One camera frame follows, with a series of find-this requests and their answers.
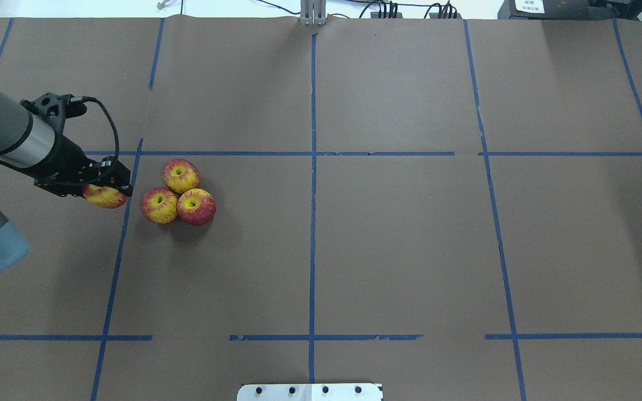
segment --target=red apple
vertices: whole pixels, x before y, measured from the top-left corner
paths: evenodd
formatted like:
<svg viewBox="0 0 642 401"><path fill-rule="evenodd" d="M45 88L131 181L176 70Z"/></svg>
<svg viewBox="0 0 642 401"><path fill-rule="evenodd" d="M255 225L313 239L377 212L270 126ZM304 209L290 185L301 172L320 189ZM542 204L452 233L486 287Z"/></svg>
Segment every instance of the red apple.
<svg viewBox="0 0 642 401"><path fill-rule="evenodd" d="M115 209L125 204L128 196L115 188L97 185L84 185L84 198L96 206Z"/></svg>
<svg viewBox="0 0 642 401"><path fill-rule="evenodd" d="M178 200L178 216L182 221L193 226L204 226L209 223L216 211L215 199L203 189L188 190Z"/></svg>
<svg viewBox="0 0 642 401"><path fill-rule="evenodd" d="M193 163L175 158L163 169L163 181L174 193L185 193L200 184L200 171Z"/></svg>
<svg viewBox="0 0 642 401"><path fill-rule="evenodd" d="M143 215L156 224L167 224L175 220L178 197L168 188L153 188L143 195L140 208Z"/></svg>

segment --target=apple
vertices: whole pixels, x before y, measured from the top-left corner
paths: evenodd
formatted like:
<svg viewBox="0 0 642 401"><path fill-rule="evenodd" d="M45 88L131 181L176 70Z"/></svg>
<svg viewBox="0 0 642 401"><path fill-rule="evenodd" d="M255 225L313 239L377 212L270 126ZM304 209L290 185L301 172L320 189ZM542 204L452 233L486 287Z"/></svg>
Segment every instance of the apple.
<svg viewBox="0 0 642 401"><path fill-rule="evenodd" d="M156 224L167 224L175 220L178 197L168 188L153 188L143 195L140 208L143 215Z"/></svg>
<svg viewBox="0 0 642 401"><path fill-rule="evenodd" d="M115 188L97 185L84 185L84 198L96 206L115 209L125 204L128 196Z"/></svg>
<svg viewBox="0 0 642 401"><path fill-rule="evenodd" d="M204 226L215 216L217 203L209 192L199 188L186 191L178 200L178 216L185 223Z"/></svg>
<svg viewBox="0 0 642 401"><path fill-rule="evenodd" d="M185 193L200 184L200 171L193 163L175 158L163 169L163 181L174 193Z"/></svg>

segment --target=robotic arm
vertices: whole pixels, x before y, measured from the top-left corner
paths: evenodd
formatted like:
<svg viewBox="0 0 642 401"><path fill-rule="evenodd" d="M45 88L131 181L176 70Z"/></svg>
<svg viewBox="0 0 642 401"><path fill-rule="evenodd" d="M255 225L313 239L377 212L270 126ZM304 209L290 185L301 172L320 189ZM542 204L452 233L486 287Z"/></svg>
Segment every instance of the robotic arm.
<svg viewBox="0 0 642 401"><path fill-rule="evenodd" d="M64 137L66 119L78 117L95 102L114 132L115 154L96 162ZM118 133L95 98L46 93L36 101L17 102L0 92L0 164L34 179L34 185L58 196L82 196L84 185L115 188L130 196L130 170L118 161ZM0 272L29 252L23 235L0 212Z"/></svg>

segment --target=white background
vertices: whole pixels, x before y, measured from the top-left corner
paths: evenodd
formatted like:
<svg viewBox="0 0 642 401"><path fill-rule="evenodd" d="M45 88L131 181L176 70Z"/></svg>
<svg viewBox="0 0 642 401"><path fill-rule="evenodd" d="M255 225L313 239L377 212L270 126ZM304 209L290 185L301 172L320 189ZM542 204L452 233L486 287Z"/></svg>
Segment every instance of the white background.
<svg viewBox="0 0 642 401"><path fill-rule="evenodd" d="M161 0L0 0L0 17L162 17L180 13L182 0L171 0L159 11ZM299 0L268 0L292 11L300 9ZM400 3L431 4L431 0L410 0ZM344 13L357 18L364 5L346 0L327 0L328 13ZM463 18L496 19L502 0L453 0ZM403 18L422 18L426 7L404 7ZM287 16L278 8L255 0L185 0L184 13L201 17L274 17ZM366 11L364 18L370 17Z"/></svg>

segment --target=label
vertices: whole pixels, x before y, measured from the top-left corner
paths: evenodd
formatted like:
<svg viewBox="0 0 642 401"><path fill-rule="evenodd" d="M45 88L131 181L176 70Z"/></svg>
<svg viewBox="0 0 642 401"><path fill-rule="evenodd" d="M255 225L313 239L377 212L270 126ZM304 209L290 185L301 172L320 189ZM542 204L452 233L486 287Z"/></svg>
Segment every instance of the label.
<svg viewBox="0 0 642 401"><path fill-rule="evenodd" d="M517 11L543 14L542 0L514 0L514 5L517 6Z"/></svg>

